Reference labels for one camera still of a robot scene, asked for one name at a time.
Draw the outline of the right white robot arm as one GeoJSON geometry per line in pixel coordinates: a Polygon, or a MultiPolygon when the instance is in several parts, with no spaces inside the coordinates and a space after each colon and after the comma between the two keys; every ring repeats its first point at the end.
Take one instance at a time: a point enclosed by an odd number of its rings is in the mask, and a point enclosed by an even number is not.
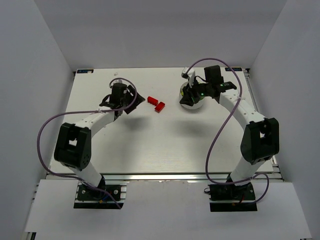
{"type": "Polygon", "coordinates": [[[257,112],[241,96],[231,81],[224,81],[218,65],[204,69],[205,80],[196,80],[196,71],[187,67],[181,76],[187,82],[180,88],[179,103],[187,109],[197,109],[205,97],[227,109],[243,129],[240,144],[241,158],[229,175],[232,185],[239,187],[250,182],[256,171],[280,150],[279,122],[257,112]]]}

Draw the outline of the red long lego brick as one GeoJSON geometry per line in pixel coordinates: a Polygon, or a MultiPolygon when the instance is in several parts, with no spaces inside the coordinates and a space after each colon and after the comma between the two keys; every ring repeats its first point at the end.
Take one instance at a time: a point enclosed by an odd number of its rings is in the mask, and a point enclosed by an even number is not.
{"type": "Polygon", "coordinates": [[[159,104],[159,101],[151,96],[147,97],[147,102],[154,106],[157,106],[159,104]]]}

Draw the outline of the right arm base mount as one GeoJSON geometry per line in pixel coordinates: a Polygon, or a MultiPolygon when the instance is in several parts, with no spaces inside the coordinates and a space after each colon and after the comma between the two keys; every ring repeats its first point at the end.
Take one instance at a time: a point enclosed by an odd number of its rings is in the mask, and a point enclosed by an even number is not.
{"type": "Polygon", "coordinates": [[[256,195],[252,183],[242,186],[210,184],[204,189],[209,195],[212,213],[256,212],[256,195]]]}

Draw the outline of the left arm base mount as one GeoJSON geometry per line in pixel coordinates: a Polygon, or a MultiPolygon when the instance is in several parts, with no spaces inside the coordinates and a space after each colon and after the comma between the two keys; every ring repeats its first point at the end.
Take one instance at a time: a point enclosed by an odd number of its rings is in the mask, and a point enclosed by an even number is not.
{"type": "Polygon", "coordinates": [[[79,183],[77,186],[73,208],[74,209],[95,209],[95,210],[120,210],[126,199],[127,183],[120,181],[106,181],[105,191],[96,192],[87,186],[79,183]]]}

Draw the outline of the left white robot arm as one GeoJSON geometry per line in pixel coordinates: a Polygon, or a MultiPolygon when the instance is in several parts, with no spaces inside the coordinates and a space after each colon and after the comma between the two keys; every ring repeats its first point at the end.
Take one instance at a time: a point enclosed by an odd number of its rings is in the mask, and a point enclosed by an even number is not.
{"type": "Polygon", "coordinates": [[[53,153],[54,160],[72,170],[84,184],[96,192],[106,189],[105,179],[91,163],[92,138],[123,113],[127,115],[145,101],[131,84],[116,82],[110,86],[96,112],[75,122],[61,125],[53,153]]]}

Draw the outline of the red square lego brick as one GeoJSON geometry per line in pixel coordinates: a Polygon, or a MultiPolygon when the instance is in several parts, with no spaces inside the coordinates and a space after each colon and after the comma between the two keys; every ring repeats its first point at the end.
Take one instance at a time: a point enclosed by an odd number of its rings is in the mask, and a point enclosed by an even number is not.
{"type": "Polygon", "coordinates": [[[164,102],[159,102],[156,107],[154,108],[154,110],[157,112],[157,113],[160,113],[165,107],[165,103],[164,102]]]}

